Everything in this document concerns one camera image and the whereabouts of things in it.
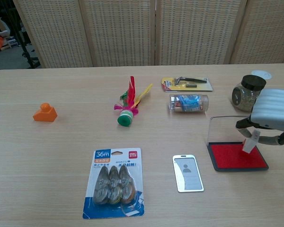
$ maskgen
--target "floor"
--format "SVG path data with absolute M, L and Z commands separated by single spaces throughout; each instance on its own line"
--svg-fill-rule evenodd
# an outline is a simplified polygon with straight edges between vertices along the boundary
M 36 52 L 31 52 L 34 49 L 32 45 L 27 46 L 28 53 L 31 57 L 36 57 Z M 6 49 L 0 52 L 0 70 L 10 69 L 27 69 L 30 65 L 25 57 L 22 57 L 23 50 L 21 46 L 16 46 L 11 49 Z

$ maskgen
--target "woven panel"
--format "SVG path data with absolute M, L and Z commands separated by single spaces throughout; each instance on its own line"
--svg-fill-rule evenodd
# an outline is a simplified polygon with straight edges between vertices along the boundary
M 240 0 L 160 0 L 159 65 L 222 64 Z
M 250 0 L 245 27 L 231 62 L 234 64 L 284 61 L 284 0 Z
M 151 0 L 81 0 L 97 66 L 151 65 Z
M 45 68 L 92 66 L 78 0 L 14 0 Z

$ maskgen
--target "glass jar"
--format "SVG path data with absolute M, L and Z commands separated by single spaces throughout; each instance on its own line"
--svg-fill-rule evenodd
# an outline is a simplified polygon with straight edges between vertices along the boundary
M 208 96 L 170 95 L 169 109 L 175 112 L 205 112 L 208 109 Z
M 257 97 L 265 87 L 266 81 L 255 75 L 246 75 L 232 91 L 234 106 L 242 111 L 251 112 Z

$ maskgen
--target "blue label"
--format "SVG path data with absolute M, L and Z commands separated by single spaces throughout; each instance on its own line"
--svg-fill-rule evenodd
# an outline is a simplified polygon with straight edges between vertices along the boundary
M 199 96 L 195 95 L 179 95 L 178 96 L 183 111 L 197 111 L 200 108 Z
M 128 216 L 142 216 L 144 214 L 144 199 L 140 198 L 142 192 L 137 191 L 136 196 L 129 204 L 118 203 L 116 205 L 93 204 L 92 197 L 85 197 L 83 207 L 83 218 L 117 218 Z
M 96 150 L 95 159 L 98 158 L 110 158 L 110 149 Z

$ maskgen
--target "green shuttlecock base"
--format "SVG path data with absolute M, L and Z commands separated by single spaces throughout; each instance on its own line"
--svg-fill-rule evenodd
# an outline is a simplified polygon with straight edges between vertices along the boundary
M 118 123 L 125 127 L 129 127 L 132 121 L 133 113 L 130 110 L 123 110 L 118 117 Z

